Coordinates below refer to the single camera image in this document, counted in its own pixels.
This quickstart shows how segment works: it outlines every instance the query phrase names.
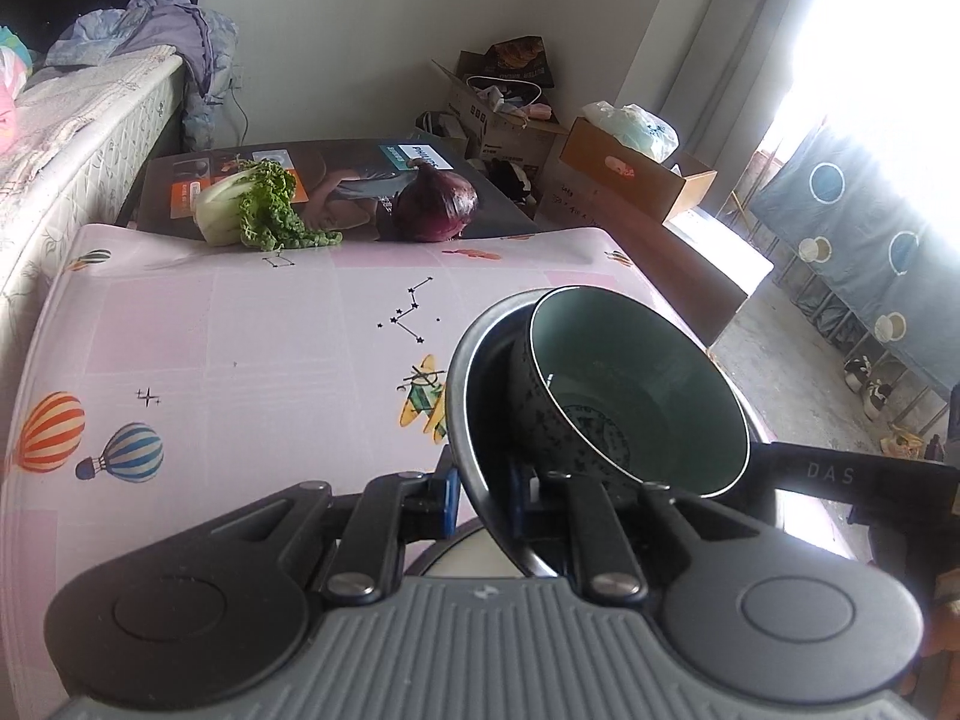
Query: concrete floor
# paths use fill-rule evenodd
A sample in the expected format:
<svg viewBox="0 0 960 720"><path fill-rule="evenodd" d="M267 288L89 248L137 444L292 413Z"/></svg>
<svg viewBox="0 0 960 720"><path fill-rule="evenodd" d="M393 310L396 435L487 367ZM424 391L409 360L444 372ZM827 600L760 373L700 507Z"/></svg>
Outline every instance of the concrete floor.
<svg viewBox="0 0 960 720"><path fill-rule="evenodd" d="M880 420L870 422L860 396L844 384L840 351L790 302L796 282L805 280L804 269L795 270L800 272L790 274L782 289L772 276L760 285L714 343L713 355L778 439L880 454L880 439L890 434L886 420L919 391L920 383L910 374L904 376ZM942 405L930 394L908 422L923 424ZM944 425L936 425L931 435L938 429L943 435ZM853 554L870 560L867 529L846 522L850 507L832 502L826 506Z"/></svg>

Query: onion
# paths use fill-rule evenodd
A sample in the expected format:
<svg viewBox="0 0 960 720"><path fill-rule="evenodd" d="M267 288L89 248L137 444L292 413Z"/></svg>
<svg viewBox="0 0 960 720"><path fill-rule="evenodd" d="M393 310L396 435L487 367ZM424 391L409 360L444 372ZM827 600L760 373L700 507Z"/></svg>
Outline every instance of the onion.
<svg viewBox="0 0 960 720"><path fill-rule="evenodd" d="M412 164L416 165L416 178L392 204L394 228L405 241L449 241L476 211L476 189L453 170L437 170L422 159Z"/></svg>

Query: lettuce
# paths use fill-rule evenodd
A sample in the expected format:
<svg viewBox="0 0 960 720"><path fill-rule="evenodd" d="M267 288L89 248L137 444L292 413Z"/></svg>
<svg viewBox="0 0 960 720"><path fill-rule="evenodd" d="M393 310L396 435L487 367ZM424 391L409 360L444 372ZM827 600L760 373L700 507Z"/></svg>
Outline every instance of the lettuce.
<svg viewBox="0 0 960 720"><path fill-rule="evenodd" d="M261 251L339 244L339 232L308 230L290 205L296 180L272 160L243 163L243 172L197 196L194 218L215 247L243 242Z"/></svg>

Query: blue fabric with circles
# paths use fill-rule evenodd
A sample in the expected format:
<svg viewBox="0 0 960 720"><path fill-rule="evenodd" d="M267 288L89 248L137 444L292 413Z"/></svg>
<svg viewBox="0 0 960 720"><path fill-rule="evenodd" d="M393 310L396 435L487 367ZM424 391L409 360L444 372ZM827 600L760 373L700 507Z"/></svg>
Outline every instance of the blue fabric with circles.
<svg viewBox="0 0 960 720"><path fill-rule="evenodd" d="M925 383L945 395L960 381L960 242L897 194L856 140L815 128L750 210Z"/></svg>

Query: plastic bag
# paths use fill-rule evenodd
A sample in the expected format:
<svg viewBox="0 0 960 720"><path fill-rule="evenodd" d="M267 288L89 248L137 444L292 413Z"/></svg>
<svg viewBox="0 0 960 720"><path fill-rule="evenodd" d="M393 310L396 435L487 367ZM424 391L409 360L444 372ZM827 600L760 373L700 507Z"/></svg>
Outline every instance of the plastic bag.
<svg viewBox="0 0 960 720"><path fill-rule="evenodd" d="M680 144L673 127L637 105L614 108L606 101L591 103L584 105L584 116L594 127L655 162L664 161Z"/></svg>

